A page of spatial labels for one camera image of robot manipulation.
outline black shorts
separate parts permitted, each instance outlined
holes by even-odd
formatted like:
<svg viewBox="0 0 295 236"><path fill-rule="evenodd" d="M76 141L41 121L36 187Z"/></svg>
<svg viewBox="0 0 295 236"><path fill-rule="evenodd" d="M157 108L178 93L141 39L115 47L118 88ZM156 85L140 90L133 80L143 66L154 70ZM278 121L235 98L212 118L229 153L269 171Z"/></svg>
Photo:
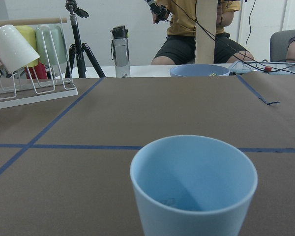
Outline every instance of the black shorts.
<svg viewBox="0 0 295 236"><path fill-rule="evenodd" d="M228 33L217 34L214 49L214 63L226 63L236 52L246 51L237 42L229 39ZM186 64L195 58L195 37L169 35L155 57L166 56L176 65Z"/></svg>

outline wooden pole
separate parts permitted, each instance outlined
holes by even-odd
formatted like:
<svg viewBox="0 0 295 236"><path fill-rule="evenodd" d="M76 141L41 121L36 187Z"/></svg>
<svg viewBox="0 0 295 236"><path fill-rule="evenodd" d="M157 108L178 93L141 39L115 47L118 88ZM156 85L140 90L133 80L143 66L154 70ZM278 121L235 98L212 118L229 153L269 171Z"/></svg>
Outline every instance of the wooden pole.
<svg viewBox="0 0 295 236"><path fill-rule="evenodd" d="M213 35L216 32L216 14L217 0L197 0L198 22ZM213 64L214 47L214 41L197 25L195 64Z"/></svg>
<svg viewBox="0 0 295 236"><path fill-rule="evenodd" d="M57 24L67 23L67 18L40 18L40 19L22 19L22 20L2 20L0 27L5 25L27 26L27 25L42 25L42 24Z"/></svg>

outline yellow shirt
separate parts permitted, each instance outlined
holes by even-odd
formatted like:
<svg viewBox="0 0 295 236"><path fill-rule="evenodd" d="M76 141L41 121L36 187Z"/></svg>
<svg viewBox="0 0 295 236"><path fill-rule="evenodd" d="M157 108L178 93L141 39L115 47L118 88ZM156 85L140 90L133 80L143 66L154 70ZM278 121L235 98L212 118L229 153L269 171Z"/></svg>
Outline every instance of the yellow shirt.
<svg viewBox="0 0 295 236"><path fill-rule="evenodd" d="M195 0L173 0L180 6L192 19L196 18ZM157 5L165 6L172 15L170 27L167 29L167 35L195 36L195 22L190 19L172 0L156 0ZM240 1L221 0L223 13L228 11L239 11ZM216 27L216 34L223 33L223 27Z"/></svg>

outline clear plastic bottle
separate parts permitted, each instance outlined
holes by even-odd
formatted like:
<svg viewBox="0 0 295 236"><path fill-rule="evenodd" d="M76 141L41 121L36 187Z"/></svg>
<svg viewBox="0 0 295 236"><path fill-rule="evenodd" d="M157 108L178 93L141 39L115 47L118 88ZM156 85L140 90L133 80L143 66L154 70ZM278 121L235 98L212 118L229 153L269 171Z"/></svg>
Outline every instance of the clear plastic bottle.
<svg viewBox="0 0 295 236"><path fill-rule="evenodd" d="M115 60L116 77L130 77L128 30L125 26L117 26L111 32L112 59Z"/></svg>

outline red object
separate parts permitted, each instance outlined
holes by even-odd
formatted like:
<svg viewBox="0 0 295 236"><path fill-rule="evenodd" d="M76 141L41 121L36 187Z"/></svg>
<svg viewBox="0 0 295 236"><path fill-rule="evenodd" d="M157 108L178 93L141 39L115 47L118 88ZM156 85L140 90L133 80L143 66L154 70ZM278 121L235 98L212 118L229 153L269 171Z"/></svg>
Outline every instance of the red object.
<svg viewBox="0 0 295 236"><path fill-rule="evenodd" d="M35 69L36 75L39 79L47 79L48 78L45 65L39 62L37 66L29 67L29 72L30 72L32 79L36 79L33 68ZM29 75L28 70L26 68L25 68L25 73L26 73L26 78L30 79L30 75Z"/></svg>
<svg viewBox="0 0 295 236"><path fill-rule="evenodd" d="M271 66L265 66L265 72L271 72L272 67Z"/></svg>

